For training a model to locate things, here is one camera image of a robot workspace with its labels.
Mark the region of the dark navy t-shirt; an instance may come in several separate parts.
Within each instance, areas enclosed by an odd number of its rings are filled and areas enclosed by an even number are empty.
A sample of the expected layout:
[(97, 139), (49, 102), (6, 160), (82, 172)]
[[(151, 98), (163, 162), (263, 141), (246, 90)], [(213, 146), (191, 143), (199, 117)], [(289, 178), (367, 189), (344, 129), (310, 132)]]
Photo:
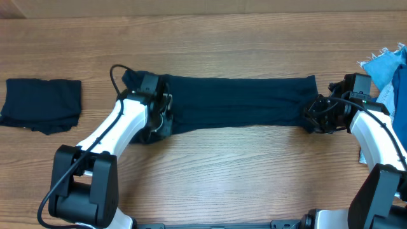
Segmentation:
[[(165, 92), (172, 96), (172, 135), (198, 129), (278, 125), (314, 128), (303, 109), (318, 95), (314, 75), (305, 78), (192, 78), (162, 74)], [(159, 139), (136, 135), (133, 143)]]

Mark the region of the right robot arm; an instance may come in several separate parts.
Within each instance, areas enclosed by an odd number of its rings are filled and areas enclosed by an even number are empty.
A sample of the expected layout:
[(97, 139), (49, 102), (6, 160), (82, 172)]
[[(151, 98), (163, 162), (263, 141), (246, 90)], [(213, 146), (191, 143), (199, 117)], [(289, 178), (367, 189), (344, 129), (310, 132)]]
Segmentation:
[(295, 228), (406, 228), (406, 208), (393, 204), (395, 198), (406, 200), (406, 150), (385, 105), (371, 100), (370, 88), (370, 76), (347, 74), (329, 84), (330, 96), (318, 95), (305, 108), (316, 133), (345, 130), (357, 139), (369, 175), (348, 208), (311, 210)]

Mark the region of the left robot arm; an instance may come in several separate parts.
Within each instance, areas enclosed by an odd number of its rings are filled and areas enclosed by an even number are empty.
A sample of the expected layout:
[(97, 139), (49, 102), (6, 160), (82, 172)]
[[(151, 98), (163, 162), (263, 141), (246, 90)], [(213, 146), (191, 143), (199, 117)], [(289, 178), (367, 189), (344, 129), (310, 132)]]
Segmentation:
[(69, 228), (137, 228), (118, 207), (118, 159), (133, 140), (146, 144), (171, 135), (171, 103), (168, 84), (152, 74), (142, 76), (137, 89), (119, 94), (111, 114), (90, 136), (56, 151), (38, 219), (47, 208)]

